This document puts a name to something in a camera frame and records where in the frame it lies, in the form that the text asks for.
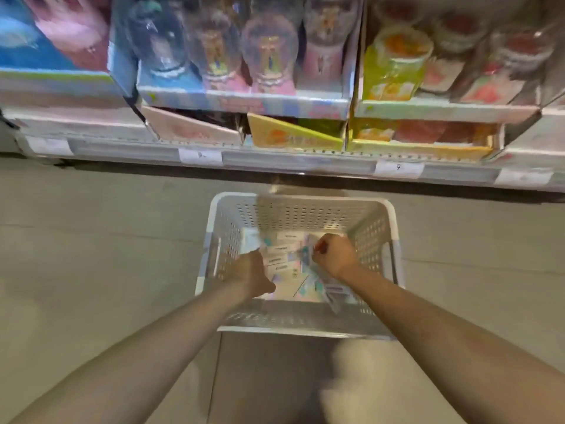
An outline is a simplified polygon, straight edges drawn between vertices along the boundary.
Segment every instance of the hand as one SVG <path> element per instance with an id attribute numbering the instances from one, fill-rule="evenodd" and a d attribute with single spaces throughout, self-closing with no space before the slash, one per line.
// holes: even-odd
<path id="1" fill-rule="evenodd" d="M 312 259 L 340 281 L 343 281 L 347 270 L 361 265 L 349 238 L 332 233 L 327 233 L 318 240 Z"/>
<path id="2" fill-rule="evenodd" d="M 259 250 L 240 255 L 228 268 L 225 279 L 241 286 L 245 300 L 275 291 L 274 283 L 265 276 L 263 256 Z"/>

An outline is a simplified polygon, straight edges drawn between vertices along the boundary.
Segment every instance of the white plastic basket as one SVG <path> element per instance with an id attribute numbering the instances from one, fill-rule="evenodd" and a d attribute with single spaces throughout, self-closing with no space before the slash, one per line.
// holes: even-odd
<path id="1" fill-rule="evenodd" d="M 245 238 L 279 231 L 346 233 L 363 265 L 404 287 L 396 216 L 386 199 L 224 192 L 210 205 L 196 294 L 222 280 Z M 219 330 L 392 339 L 361 299 L 338 314 L 325 303 L 254 299 Z"/>

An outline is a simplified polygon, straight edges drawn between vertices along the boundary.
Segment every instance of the concrete floor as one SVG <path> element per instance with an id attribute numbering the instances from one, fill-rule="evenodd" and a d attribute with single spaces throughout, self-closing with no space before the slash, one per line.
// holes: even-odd
<path id="1" fill-rule="evenodd" d="M 193 297 L 215 194 L 269 190 L 0 159 L 0 423 Z M 392 201 L 409 290 L 565 371 L 563 205 L 343 193 Z M 219 344 L 151 423 L 203 424 L 208 410 L 211 424 L 462 422 L 396 342 L 226 334 Z"/>

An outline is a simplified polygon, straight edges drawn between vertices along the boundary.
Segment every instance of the price label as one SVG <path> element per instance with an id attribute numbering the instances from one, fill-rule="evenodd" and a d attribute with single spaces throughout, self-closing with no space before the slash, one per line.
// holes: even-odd
<path id="1" fill-rule="evenodd" d="M 553 171 L 537 168 L 531 170 L 518 170 L 513 168 L 502 168 L 494 184 L 501 186 L 535 187 L 545 186 L 551 180 Z"/>
<path id="2" fill-rule="evenodd" d="M 179 148 L 179 158 L 182 163 L 187 165 L 210 165 L 214 167 L 224 165 L 222 152 L 214 149 L 193 150 Z"/>
<path id="3" fill-rule="evenodd" d="M 375 167 L 375 176 L 387 178 L 406 178 L 415 180 L 420 178 L 424 170 L 423 162 L 391 162 L 379 160 Z"/>
<path id="4" fill-rule="evenodd" d="M 74 156 L 69 142 L 60 138 L 26 137 L 29 147 L 40 155 Z"/>

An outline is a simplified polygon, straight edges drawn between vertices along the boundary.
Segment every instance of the forearm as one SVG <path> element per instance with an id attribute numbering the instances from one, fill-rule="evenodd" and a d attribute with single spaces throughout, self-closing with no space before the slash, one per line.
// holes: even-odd
<path id="1" fill-rule="evenodd" d="M 370 270 L 343 279 L 469 423 L 557 422 L 565 377 L 498 336 Z"/>
<path id="2" fill-rule="evenodd" d="M 244 299 L 236 283 L 203 293 L 74 371 L 12 424 L 145 422 Z"/>

